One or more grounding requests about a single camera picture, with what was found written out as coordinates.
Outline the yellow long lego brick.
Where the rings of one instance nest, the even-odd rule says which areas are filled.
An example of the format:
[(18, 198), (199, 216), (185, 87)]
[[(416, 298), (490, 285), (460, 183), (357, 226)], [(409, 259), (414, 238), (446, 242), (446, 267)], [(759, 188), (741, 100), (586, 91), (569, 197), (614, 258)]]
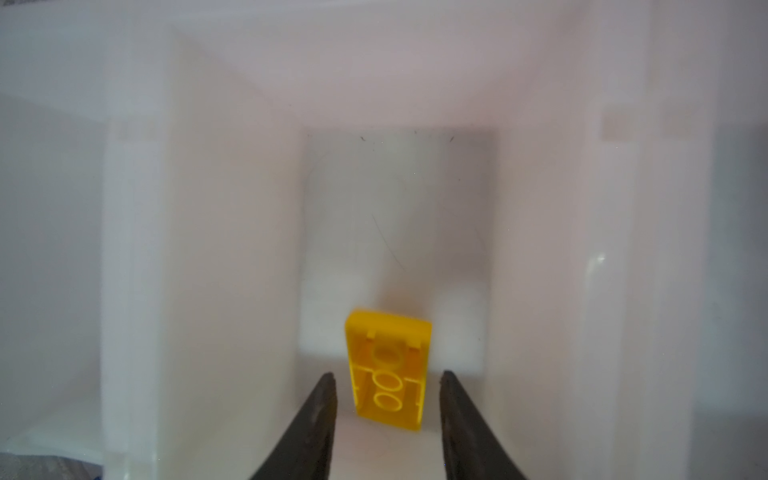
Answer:
[(432, 324), (357, 309), (344, 325), (358, 416), (410, 431), (422, 427)]

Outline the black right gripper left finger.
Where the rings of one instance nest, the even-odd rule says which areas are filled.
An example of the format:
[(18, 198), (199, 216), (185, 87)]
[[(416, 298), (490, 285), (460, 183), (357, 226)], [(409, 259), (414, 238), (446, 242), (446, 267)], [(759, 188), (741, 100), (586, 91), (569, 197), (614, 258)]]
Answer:
[(324, 373), (252, 480), (326, 480), (337, 418), (334, 375)]

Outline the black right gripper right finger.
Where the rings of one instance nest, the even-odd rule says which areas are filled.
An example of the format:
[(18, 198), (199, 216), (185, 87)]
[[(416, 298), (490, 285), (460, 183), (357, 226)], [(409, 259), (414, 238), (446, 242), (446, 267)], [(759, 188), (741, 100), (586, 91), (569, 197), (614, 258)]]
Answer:
[(439, 406), (447, 479), (526, 480), (449, 370), (440, 379)]

